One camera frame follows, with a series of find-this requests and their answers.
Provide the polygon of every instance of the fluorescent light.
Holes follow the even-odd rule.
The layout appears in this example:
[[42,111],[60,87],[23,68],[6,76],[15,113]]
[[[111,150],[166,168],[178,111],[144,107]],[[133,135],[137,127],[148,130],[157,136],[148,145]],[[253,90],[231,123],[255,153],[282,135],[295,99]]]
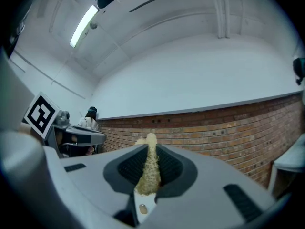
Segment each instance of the fluorescent light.
[[81,37],[82,32],[86,28],[86,26],[89,24],[89,22],[92,20],[92,18],[96,15],[96,13],[99,11],[97,7],[92,5],[88,11],[85,13],[84,17],[82,18],[81,22],[78,24],[72,38],[70,41],[70,45],[75,48],[79,38]]

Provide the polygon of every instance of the gray machine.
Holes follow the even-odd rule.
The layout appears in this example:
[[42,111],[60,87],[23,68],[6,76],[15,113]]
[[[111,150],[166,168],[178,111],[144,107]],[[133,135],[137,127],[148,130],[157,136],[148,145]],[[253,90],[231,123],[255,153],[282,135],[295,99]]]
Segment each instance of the gray machine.
[[46,135],[44,144],[54,148],[57,155],[62,157],[77,156],[77,149],[103,144],[106,135],[99,131],[90,130],[69,123],[69,112],[60,111]]
[[[8,148],[12,139],[15,145]],[[59,159],[54,148],[41,147],[27,135],[1,133],[0,142],[4,174],[26,204],[31,202],[29,208],[41,216],[52,209],[57,223],[74,228],[258,228],[286,201],[276,203],[264,188],[223,161],[157,145],[162,186],[156,207],[139,224],[132,190],[142,175],[147,145]],[[19,159],[13,158],[17,151]],[[27,186],[34,180],[45,184],[39,193]]]

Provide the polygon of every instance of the person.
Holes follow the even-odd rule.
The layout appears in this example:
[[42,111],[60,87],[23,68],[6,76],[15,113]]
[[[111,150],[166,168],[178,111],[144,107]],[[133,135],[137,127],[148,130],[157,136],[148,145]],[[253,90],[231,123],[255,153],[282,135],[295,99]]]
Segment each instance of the person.
[[99,124],[96,122],[97,109],[95,107],[90,107],[85,117],[80,119],[78,126],[88,128],[94,131],[99,130]]

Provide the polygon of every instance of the white pipe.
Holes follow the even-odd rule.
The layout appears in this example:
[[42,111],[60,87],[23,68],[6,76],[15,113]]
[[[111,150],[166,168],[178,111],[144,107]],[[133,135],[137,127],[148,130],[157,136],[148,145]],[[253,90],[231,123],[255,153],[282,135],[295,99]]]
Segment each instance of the white pipe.
[[218,8],[218,2],[217,0],[213,0],[214,5],[216,8],[216,16],[217,16],[217,25],[218,25],[218,38],[221,38],[221,20],[220,20],[220,13],[219,13],[219,8]]
[[241,0],[241,2],[242,2],[242,17],[240,21],[240,32],[239,32],[240,35],[243,33],[243,24],[244,24],[244,0]]
[[223,38],[223,7],[221,5],[221,0],[217,0],[218,8],[219,8],[219,14],[220,14],[220,25],[221,25],[221,38]]
[[229,0],[224,0],[225,9],[225,37],[230,38],[230,3]]

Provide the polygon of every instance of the white shirt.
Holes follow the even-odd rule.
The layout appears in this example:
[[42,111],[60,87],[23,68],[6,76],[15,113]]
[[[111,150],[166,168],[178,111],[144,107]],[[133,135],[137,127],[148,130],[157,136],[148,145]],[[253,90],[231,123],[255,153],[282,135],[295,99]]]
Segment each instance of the white shirt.
[[93,120],[91,117],[81,118],[78,125],[81,127],[84,127],[84,128],[95,130],[95,131],[99,130],[99,124],[95,120]]

